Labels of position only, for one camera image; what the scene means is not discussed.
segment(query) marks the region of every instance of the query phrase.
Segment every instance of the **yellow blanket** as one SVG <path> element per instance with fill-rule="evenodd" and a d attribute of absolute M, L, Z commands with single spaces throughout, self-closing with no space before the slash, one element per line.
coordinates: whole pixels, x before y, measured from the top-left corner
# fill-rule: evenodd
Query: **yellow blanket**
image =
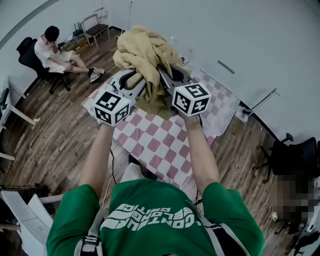
<path fill-rule="evenodd" d="M 122 69 L 136 69 L 137 74 L 127 81 L 130 88 L 144 77 L 147 86 L 136 101 L 136 106 L 163 119 L 171 117 L 165 105 L 165 89 L 160 84 L 157 65 L 162 65 L 172 76 L 169 64 L 183 67 L 179 54 L 156 32 L 142 26 L 134 26 L 124 32 L 117 41 L 114 63 Z"/>

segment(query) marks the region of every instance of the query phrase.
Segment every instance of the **shoulder strap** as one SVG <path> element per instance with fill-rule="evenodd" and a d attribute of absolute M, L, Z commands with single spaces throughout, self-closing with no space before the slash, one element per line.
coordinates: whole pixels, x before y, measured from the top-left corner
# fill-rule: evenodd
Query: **shoulder strap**
<path fill-rule="evenodd" d="M 88 231 L 88 235 L 76 244 L 74 256 L 103 256 L 102 243 L 99 239 L 99 229 L 101 222 L 107 216 L 106 211 L 100 208 Z"/>
<path fill-rule="evenodd" d="M 217 256 L 250 256 L 243 243 L 230 227 L 224 223 L 212 224 L 192 203 L 188 202 L 188 205 L 208 233 Z"/>

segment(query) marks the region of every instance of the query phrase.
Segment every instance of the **blurred person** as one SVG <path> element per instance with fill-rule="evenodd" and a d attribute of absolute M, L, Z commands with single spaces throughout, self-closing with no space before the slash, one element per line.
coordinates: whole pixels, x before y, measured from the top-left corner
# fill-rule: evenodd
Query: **blurred person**
<path fill-rule="evenodd" d="M 103 68 L 88 68 L 73 50 L 60 52 L 56 44 L 58 36 L 59 29 L 55 26 L 50 26 L 34 45 L 35 55 L 39 58 L 44 68 L 49 68 L 49 72 L 87 73 L 91 83 L 106 73 Z"/>

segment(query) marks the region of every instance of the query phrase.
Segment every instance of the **pink checkered tablecloth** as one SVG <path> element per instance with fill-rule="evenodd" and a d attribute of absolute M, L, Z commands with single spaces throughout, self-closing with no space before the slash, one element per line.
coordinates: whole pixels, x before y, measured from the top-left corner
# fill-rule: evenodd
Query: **pink checkered tablecloth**
<path fill-rule="evenodd" d="M 207 111 L 201 114 L 203 131 L 211 145 L 228 126 L 239 100 L 203 72 L 192 72 L 192 76 L 212 94 Z M 82 102 L 90 115 L 94 116 L 92 105 L 99 90 L 106 89 L 111 80 Z M 116 125 L 113 138 L 162 181 L 183 188 L 192 177 L 189 142 L 180 116 L 163 120 L 136 108 Z"/>

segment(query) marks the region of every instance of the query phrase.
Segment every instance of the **chair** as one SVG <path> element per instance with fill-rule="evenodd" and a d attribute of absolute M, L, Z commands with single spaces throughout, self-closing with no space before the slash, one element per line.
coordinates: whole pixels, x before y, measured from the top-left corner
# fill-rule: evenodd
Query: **chair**
<path fill-rule="evenodd" d="M 53 72 L 49 72 L 48 67 L 44 68 L 42 66 L 41 61 L 38 59 L 38 57 L 35 54 L 35 43 L 36 42 L 37 42 L 37 39 L 32 39 L 31 37 L 27 37 L 20 43 L 20 45 L 16 49 L 20 54 L 18 61 L 22 65 L 33 69 L 36 72 L 38 79 L 46 80 L 48 82 L 51 81 L 52 86 L 49 91 L 51 94 L 54 93 L 54 88 L 59 81 L 61 81 L 63 83 L 64 87 L 69 92 L 70 87 L 67 86 L 67 84 L 64 80 L 64 76 L 66 76 L 70 73 L 69 72 L 53 73 Z"/>
<path fill-rule="evenodd" d="M 93 27 L 89 28 L 88 30 L 86 30 L 86 27 L 85 27 L 85 21 L 91 19 L 91 18 L 96 18 L 96 22 L 97 22 L 97 25 L 94 25 Z M 110 32 L 109 32 L 109 26 L 108 25 L 105 25 L 105 24 L 101 24 L 99 23 L 99 20 L 98 20 L 98 14 L 92 14 L 88 17 L 86 17 L 83 21 L 82 21 L 82 26 L 83 26 L 83 30 L 84 30 L 84 35 L 86 37 L 86 40 L 88 42 L 88 45 L 90 47 L 90 42 L 89 42 L 89 38 L 94 38 L 94 42 L 95 42 L 95 46 L 96 46 L 96 49 L 99 50 L 99 47 L 98 47 L 98 43 L 97 43 L 97 38 L 96 36 L 100 35 L 100 37 L 102 38 L 102 32 L 104 31 L 108 31 L 108 37 L 109 37 L 109 41 L 110 41 Z"/>
<path fill-rule="evenodd" d="M 312 178 L 320 176 L 318 169 L 318 159 L 320 157 L 316 139 L 312 137 L 296 145 L 287 146 L 284 144 L 286 141 L 293 140 L 294 138 L 289 133 L 286 134 L 286 139 L 282 141 L 276 140 L 271 148 L 271 155 L 262 146 L 257 147 L 257 149 L 262 150 L 267 162 L 253 167 L 252 171 L 268 166 L 268 174 L 266 180 L 263 181 L 264 184 L 269 181 L 271 169 L 274 175 L 302 174 Z"/>

